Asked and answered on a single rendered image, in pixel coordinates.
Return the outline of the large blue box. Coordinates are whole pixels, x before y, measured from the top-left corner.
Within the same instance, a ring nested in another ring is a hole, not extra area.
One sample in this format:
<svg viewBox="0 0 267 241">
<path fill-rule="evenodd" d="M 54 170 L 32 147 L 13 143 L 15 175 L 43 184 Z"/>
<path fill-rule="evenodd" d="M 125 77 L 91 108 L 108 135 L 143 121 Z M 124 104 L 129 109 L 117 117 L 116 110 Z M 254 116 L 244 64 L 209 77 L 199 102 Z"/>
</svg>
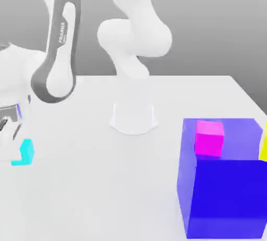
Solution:
<svg viewBox="0 0 267 241">
<path fill-rule="evenodd" d="M 267 225 L 267 162 L 253 118 L 221 118 L 220 157 L 197 155 L 197 120 L 183 120 L 177 193 L 188 239 L 259 239 Z"/>
</svg>

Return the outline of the small cyan cube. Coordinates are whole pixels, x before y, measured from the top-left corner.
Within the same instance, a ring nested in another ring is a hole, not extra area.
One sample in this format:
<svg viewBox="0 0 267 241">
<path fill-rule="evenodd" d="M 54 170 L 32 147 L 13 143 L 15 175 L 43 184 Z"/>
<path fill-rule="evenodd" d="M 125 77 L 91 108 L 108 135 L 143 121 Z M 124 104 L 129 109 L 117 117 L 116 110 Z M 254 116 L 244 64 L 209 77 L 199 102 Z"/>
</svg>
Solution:
<svg viewBox="0 0 267 241">
<path fill-rule="evenodd" d="M 20 146 L 20 160 L 11 161 L 12 166 L 25 166 L 32 164 L 34 157 L 34 147 L 32 139 L 24 139 Z"/>
</svg>

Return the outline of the small magenta cube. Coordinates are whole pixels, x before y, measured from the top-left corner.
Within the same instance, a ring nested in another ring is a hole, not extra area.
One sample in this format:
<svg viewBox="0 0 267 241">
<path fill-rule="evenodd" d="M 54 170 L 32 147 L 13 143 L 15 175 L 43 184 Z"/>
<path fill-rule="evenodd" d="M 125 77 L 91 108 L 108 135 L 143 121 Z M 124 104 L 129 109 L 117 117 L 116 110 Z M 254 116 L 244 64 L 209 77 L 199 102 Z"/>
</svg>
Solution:
<svg viewBox="0 0 267 241">
<path fill-rule="evenodd" d="M 195 153 L 220 157 L 224 143 L 222 122 L 198 120 L 195 133 Z"/>
</svg>

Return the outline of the small yellow cube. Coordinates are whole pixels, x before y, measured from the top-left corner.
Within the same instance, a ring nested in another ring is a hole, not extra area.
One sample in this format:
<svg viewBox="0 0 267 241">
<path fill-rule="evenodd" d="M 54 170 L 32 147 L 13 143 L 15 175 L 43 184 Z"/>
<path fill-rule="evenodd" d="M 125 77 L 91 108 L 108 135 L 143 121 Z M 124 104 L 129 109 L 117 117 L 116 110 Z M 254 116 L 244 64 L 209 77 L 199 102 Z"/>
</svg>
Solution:
<svg viewBox="0 0 267 241">
<path fill-rule="evenodd" d="M 267 123 L 264 125 L 260 139 L 259 160 L 267 162 Z"/>
</svg>

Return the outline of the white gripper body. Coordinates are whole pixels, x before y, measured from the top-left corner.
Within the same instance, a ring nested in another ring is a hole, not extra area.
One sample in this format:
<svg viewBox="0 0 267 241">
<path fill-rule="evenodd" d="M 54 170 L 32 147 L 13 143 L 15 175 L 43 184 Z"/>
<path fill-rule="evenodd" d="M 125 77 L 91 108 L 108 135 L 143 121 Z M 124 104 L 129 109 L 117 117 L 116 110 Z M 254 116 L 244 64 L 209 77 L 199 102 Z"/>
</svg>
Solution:
<svg viewBox="0 0 267 241">
<path fill-rule="evenodd" d="M 21 123 L 12 120 L 0 121 L 0 160 L 20 160 L 19 130 Z"/>
</svg>

